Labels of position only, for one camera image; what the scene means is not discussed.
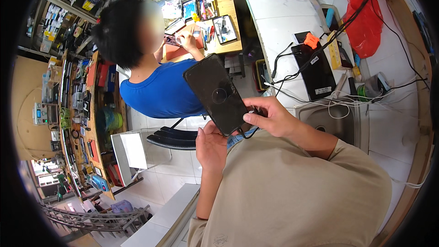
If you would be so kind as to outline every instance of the sink drain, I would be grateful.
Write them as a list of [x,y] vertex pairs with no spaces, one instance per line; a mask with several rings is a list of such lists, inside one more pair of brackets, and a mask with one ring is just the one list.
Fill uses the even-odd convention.
[[316,129],[322,132],[326,132],[326,129],[323,126],[317,126]]

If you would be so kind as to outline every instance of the stainless steel sink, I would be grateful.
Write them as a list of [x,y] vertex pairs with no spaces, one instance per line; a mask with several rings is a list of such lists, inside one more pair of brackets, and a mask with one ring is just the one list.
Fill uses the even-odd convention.
[[[306,104],[295,108],[296,117],[304,123],[311,125],[317,130],[333,134],[346,143],[360,147],[361,130],[358,107],[349,107],[347,117],[341,119],[332,118],[328,113],[327,106]],[[336,118],[345,116],[348,108],[343,105],[335,105],[329,108],[331,115]]]

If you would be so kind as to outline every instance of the man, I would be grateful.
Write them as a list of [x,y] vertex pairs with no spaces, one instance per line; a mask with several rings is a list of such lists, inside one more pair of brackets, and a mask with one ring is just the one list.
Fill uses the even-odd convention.
[[183,79],[183,72],[204,58],[188,32],[179,37],[194,59],[159,63],[163,36],[142,0],[118,0],[101,13],[93,37],[103,58],[131,70],[120,94],[130,107],[151,118],[185,118],[206,113]]
[[244,115],[262,129],[250,139],[227,151],[212,121],[198,129],[201,187],[188,247],[369,246],[390,205],[389,175],[275,97],[243,101],[267,111]]

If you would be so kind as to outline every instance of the black hair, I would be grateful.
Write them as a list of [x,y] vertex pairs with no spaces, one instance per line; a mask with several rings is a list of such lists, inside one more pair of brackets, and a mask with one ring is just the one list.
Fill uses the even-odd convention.
[[123,69],[137,67],[140,51],[138,24],[141,0],[117,0],[101,12],[100,22],[93,27],[94,42],[105,60]]

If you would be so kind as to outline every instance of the black chair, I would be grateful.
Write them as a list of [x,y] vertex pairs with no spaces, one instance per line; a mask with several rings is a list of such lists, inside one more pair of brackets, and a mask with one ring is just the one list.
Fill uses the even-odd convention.
[[171,128],[160,128],[159,131],[155,131],[154,134],[148,136],[146,141],[163,148],[194,151],[197,131],[174,129],[181,121],[183,121],[183,119],[184,118],[180,118]]

